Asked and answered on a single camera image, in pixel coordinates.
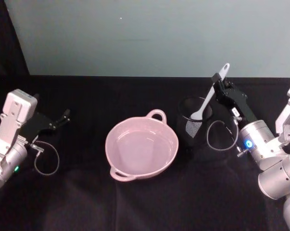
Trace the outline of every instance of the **blue indicator light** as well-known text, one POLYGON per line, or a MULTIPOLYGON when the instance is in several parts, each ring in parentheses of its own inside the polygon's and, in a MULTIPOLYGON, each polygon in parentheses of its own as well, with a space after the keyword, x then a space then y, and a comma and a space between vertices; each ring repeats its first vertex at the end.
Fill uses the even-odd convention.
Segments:
POLYGON ((249 140, 245 141, 245 146, 246 146, 247 148, 251 148, 251 147, 252 147, 252 142, 249 141, 249 140))

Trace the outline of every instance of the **bowl handle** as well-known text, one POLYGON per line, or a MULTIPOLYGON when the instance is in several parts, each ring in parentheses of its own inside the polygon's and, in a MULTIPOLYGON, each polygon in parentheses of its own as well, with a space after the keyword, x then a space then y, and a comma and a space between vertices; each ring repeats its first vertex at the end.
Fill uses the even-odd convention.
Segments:
POLYGON ((123 173, 119 173, 120 175, 118 175, 117 173, 119 173, 117 171, 117 169, 114 167, 111 167, 110 174, 115 180, 122 181, 122 182, 128 182, 128 181, 132 181, 132 180, 136 179, 135 176, 126 175, 123 173))
POLYGON ((153 117, 154 115, 156 115, 156 114, 160 115, 160 116, 162 117, 162 122, 165 123, 165 124, 167 124, 166 115, 165 115, 164 111, 162 111, 162 110, 160 110, 160 109, 154 109, 154 110, 152 110, 151 112, 149 112, 149 113, 146 115, 146 117, 150 117, 150 118, 152 118, 152 117, 153 117))

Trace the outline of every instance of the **pink bowl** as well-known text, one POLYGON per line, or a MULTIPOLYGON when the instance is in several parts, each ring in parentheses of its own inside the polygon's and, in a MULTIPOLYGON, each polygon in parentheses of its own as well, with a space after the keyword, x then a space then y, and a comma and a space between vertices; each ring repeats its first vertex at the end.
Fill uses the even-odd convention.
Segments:
POLYGON ((107 135, 105 151, 111 176, 118 181, 158 175, 174 160, 178 137, 159 109, 144 117, 132 117, 117 124, 107 135), (162 121, 152 118, 158 114, 162 121))

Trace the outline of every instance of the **white sticker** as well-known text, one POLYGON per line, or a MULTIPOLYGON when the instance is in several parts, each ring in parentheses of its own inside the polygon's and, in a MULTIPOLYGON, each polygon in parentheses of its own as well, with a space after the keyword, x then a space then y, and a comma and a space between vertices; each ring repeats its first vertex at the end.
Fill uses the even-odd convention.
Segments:
POLYGON ((233 109, 231 109, 232 113, 235 115, 235 117, 239 117, 240 113, 238 112, 238 110, 234 107, 233 109))

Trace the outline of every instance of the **white spatula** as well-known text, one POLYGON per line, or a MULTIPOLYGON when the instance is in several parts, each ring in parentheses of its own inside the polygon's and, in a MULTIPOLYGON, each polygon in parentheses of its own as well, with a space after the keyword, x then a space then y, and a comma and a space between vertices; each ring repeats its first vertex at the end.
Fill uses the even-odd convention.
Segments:
MULTIPOLYGON (((220 70, 219 75, 221 77, 222 80, 224 80, 224 78, 227 75, 227 72, 229 70, 230 64, 225 64, 223 66, 223 68, 220 70)), ((200 107, 200 109, 197 112, 194 112, 190 118, 191 119, 195 119, 195 120, 202 120, 202 114, 203 111, 205 110, 206 106, 208 105, 209 101, 211 100, 212 96, 214 95, 214 88, 213 86, 210 88, 210 91, 207 95, 207 97, 205 98, 205 100, 202 103, 202 106, 200 107)), ((202 122, 192 122, 192 121, 188 121, 186 124, 186 132, 192 137, 194 138, 196 133, 198 132, 199 128, 201 127, 202 122)))

